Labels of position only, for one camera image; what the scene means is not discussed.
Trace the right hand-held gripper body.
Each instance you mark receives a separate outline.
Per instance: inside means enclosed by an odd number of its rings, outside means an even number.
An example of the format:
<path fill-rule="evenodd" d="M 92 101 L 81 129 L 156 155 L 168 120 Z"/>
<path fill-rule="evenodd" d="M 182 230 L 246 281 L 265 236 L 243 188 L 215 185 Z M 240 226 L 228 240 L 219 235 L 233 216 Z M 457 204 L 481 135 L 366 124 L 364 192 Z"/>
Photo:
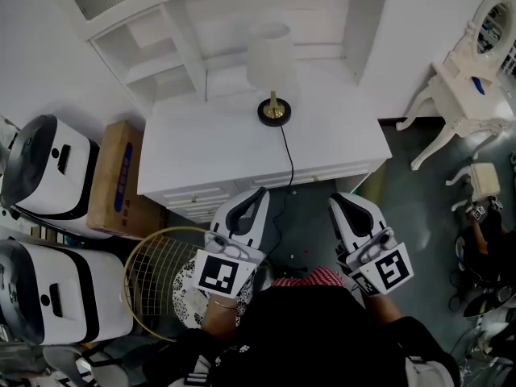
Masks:
<path fill-rule="evenodd" d="M 414 276 L 406 246 L 390 227 L 353 253 L 340 253 L 337 263 L 367 297 L 386 295 Z"/>

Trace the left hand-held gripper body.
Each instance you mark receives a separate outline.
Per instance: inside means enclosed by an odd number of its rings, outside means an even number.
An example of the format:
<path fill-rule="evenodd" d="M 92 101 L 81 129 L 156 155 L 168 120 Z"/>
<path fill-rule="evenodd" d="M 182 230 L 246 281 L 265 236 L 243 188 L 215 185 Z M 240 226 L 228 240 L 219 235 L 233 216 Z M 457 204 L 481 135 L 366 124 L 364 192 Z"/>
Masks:
<path fill-rule="evenodd" d="M 205 245 L 195 256 L 193 286 L 223 297 L 237 297 L 255 274 L 265 254 L 261 239 L 205 233 Z"/>

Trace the white table lamp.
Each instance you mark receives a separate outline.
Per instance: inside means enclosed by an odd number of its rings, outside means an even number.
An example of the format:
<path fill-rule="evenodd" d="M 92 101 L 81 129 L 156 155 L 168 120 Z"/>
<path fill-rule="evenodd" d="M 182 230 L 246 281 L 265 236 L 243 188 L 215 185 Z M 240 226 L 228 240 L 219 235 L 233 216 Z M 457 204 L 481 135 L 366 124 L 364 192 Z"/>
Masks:
<path fill-rule="evenodd" d="M 250 30 L 247 50 L 249 85 L 265 94 L 257 116 L 267 127 L 281 127 L 291 117 L 291 105 L 278 93 L 288 89 L 296 78 L 291 30 L 284 23 L 255 25 Z"/>

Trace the person's right forearm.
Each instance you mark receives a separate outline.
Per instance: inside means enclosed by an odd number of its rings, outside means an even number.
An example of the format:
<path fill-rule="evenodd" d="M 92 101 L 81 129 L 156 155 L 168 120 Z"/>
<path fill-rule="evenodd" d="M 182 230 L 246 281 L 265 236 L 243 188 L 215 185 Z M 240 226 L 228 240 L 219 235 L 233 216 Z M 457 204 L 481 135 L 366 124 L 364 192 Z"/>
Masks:
<path fill-rule="evenodd" d="M 391 323 L 395 323 L 404 317 L 393 300 L 386 295 L 365 297 L 364 307 L 383 327 L 386 327 Z"/>

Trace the person's left forearm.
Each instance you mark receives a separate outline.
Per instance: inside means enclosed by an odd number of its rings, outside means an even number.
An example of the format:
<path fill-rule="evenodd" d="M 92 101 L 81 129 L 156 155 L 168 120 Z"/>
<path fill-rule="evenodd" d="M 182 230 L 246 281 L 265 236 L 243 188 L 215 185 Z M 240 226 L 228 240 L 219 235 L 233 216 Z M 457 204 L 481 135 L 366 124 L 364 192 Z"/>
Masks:
<path fill-rule="evenodd" d="M 223 335 L 236 328 L 237 301 L 212 293 L 210 295 L 202 329 L 212 335 Z"/>

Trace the floral seat cushion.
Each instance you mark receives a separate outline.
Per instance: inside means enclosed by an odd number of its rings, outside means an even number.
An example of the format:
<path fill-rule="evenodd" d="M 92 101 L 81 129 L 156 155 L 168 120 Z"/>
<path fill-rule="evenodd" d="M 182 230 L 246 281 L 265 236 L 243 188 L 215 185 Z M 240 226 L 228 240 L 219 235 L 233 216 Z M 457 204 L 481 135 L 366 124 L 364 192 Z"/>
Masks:
<path fill-rule="evenodd" d="M 195 257 L 184 264 L 173 281 L 173 308 L 179 320 L 188 328 L 200 328 L 209 304 L 210 295 L 194 287 Z M 252 300 L 254 275 L 236 298 L 235 325 Z"/>

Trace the red checked trousers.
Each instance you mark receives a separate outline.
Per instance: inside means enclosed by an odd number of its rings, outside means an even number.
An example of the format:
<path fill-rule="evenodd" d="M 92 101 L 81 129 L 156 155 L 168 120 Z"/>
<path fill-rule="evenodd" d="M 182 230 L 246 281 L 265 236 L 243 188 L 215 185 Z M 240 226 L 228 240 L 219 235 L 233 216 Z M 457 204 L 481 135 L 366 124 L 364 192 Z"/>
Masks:
<path fill-rule="evenodd" d="M 343 278 L 328 267 L 319 266 L 305 278 L 276 279 L 272 287 L 336 286 L 345 288 Z"/>

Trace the person's black shirt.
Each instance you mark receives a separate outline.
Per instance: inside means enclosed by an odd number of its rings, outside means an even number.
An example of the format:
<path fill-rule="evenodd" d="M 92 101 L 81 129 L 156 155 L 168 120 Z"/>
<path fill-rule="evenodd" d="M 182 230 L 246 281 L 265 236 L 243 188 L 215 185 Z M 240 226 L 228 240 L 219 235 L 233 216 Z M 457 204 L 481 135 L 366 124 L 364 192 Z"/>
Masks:
<path fill-rule="evenodd" d="M 336 286 L 257 293 L 227 338 L 189 329 L 143 366 L 148 387 L 460 387 L 427 328 L 386 327 Z"/>

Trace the brown cardboard box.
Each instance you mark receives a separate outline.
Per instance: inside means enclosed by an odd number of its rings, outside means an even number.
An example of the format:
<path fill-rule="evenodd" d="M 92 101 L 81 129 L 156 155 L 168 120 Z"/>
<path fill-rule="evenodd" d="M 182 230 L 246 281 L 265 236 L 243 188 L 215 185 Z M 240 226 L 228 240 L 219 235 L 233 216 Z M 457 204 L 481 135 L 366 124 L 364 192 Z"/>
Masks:
<path fill-rule="evenodd" d="M 88 228 L 128 239 L 164 228 L 168 211 L 137 193 L 143 137 L 128 121 L 106 127 L 89 196 Z"/>

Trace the white ornate stool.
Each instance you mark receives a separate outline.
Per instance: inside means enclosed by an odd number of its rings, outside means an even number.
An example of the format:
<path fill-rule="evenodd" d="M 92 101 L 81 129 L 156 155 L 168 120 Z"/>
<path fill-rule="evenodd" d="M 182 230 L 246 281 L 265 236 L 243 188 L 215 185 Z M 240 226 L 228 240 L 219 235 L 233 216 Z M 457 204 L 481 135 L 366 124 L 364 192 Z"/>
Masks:
<path fill-rule="evenodd" d="M 462 179 L 470 185 L 471 193 L 468 198 L 453 204 L 452 212 L 461 206 L 477 204 L 487 198 L 495 198 L 501 191 L 497 171 L 492 163 L 476 163 L 465 166 L 451 180 L 446 180 L 445 185 L 452 186 Z"/>

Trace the white ornate vanity table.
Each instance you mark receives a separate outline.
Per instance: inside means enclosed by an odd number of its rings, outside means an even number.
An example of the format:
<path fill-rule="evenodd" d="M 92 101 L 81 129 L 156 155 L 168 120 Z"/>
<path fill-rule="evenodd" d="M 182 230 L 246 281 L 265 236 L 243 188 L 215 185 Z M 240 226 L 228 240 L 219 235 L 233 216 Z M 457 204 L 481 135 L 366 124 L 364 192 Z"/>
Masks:
<path fill-rule="evenodd" d="M 510 35 L 501 44 L 499 51 L 481 55 L 476 48 L 479 29 L 489 10 L 498 3 L 507 3 L 512 9 Z M 407 129 L 419 116 L 426 101 L 432 101 L 436 111 L 444 119 L 441 132 L 410 163 L 413 171 L 417 171 L 428 157 L 443 148 L 456 135 L 465 138 L 472 134 L 485 133 L 489 136 L 472 153 L 472 158 L 476 160 L 480 150 L 500 134 L 516 131 L 516 114 L 507 101 L 497 76 L 515 42 L 516 0 L 483 0 L 473 18 L 467 22 L 463 36 L 447 54 L 446 59 L 432 64 L 435 75 L 415 97 L 406 119 L 396 123 L 398 131 Z M 481 79 L 485 95 L 476 90 L 472 77 Z"/>

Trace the white and black robot machine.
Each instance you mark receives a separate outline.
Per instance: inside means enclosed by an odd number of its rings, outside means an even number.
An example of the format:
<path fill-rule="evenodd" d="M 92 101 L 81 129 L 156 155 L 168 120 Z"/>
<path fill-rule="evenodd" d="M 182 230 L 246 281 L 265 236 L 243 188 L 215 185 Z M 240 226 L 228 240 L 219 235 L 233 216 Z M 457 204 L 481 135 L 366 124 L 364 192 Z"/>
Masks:
<path fill-rule="evenodd" d="M 0 324 L 35 345 L 128 335 L 123 273 L 109 252 L 0 240 Z"/>
<path fill-rule="evenodd" d="M 0 202 L 23 218 L 85 239 L 108 234 L 87 226 L 99 146 L 53 114 L 27 123 L 12 144 Z"/>

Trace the grey padded chair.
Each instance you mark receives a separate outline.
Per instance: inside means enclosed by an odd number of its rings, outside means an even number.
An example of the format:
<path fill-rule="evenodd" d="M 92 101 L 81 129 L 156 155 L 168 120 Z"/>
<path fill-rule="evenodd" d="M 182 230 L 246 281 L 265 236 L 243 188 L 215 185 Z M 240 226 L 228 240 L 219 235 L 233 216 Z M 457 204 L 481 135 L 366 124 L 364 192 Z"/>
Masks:
<path fill-rule="evenodd" d="M 122 359 L 106 354 L 103 344 L 51 345 L 43 348 L 46 362 L 69 379 L 73 387 L 130 387 Z"/>

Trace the white shelf hutch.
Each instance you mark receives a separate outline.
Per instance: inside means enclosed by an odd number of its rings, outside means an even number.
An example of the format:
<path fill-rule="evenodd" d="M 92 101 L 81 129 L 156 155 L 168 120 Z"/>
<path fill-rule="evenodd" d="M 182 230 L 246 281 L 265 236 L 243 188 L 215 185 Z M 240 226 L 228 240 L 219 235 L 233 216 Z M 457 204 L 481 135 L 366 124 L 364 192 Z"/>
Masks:
<path fill-rule="evenodd" d="M 144 116 L 187 93 L 246 93 L 248 33 L 287 25 L 300 61 L 341 66 L 359 85 L 386 0 L 55 0 Z"/>

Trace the oval vanity mirror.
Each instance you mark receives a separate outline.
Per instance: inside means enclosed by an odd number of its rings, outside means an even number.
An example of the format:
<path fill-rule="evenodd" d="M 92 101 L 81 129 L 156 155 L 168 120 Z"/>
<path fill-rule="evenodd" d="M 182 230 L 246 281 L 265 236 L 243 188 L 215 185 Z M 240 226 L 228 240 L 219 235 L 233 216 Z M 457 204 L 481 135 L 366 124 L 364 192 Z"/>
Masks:
<path fill-rule="evenodd" d="M 498 3 L 489 10 L 481 24 L 476 43 L 477 52 L 488 55 L 499 51 L 501 44 L 509 37 L 511 27 L 512 9 L 507 3 Z"/>

